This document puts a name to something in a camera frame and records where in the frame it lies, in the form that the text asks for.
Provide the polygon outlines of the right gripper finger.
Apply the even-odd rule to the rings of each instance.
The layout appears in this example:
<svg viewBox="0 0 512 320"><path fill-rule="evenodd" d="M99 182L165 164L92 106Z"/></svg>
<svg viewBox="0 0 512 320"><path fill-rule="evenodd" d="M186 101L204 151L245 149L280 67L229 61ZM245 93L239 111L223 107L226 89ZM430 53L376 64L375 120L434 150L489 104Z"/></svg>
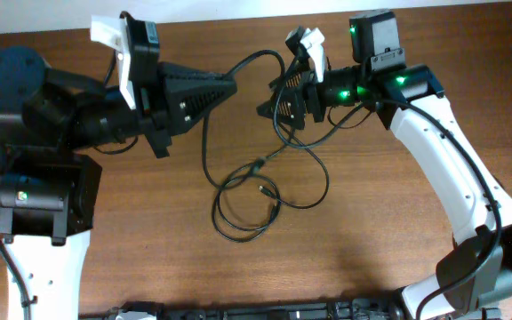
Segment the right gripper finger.
<svg viewBox="0 0 512 320"><path fill-rule="evenodd" d="M275 95L269 101L266 101L256 107L259 116L268 119L273 118L275 103ZM276 120L278 123L289 125L297 130L305 128L306 109L301 90L293 88L285 88L282 91L280 100L277 105Z"/></svg>
<svg viewBox="0 0 512 320"><path fill-rule="evenodd" d="M296 87L299 85L300 80L305 72L308 72L310 70L310 66L308 63L297 63L296 67L293 71L291 71L287 77L286 80L286 86L287 87ZM281 82L283 78L280 76L274 80L272 80L268 87L270 89L275 89Z"/></svg>

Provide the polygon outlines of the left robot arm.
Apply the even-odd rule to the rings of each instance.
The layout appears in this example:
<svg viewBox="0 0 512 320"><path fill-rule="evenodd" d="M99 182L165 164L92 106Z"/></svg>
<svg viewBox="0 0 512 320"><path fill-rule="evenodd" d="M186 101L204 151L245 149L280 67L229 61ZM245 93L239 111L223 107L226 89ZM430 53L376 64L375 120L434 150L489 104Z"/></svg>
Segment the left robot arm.
<svg viewBox="0 0 512 320"><path fill-rule="evenodd" d="M158 158L236 92L230 75L159 59L156 25L93 16L117 84L56 69L35 50L0 51L0 254L11 319L75 319L101 166L89 148L144 137Z"/></svg>

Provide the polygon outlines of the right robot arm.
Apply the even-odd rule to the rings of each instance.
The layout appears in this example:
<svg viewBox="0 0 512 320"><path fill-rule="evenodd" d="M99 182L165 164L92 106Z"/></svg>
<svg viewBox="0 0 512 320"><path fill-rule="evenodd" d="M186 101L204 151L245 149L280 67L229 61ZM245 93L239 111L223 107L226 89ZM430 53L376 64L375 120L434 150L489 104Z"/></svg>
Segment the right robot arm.
<svg viewBox="0 0 512 320"><path fill-rule="evenodd" d="M362 12L349 20L354 65L330 69L324 35L296 28L286 37L294 59L271 87L261 116L297 129L346 106L377 115L410 151L452 227L452 251L433 275L400 289L382 306L390 319L486 318L512 297L512 197L459 127L443 86L425 65L408 66L396 16Z"/></svg>

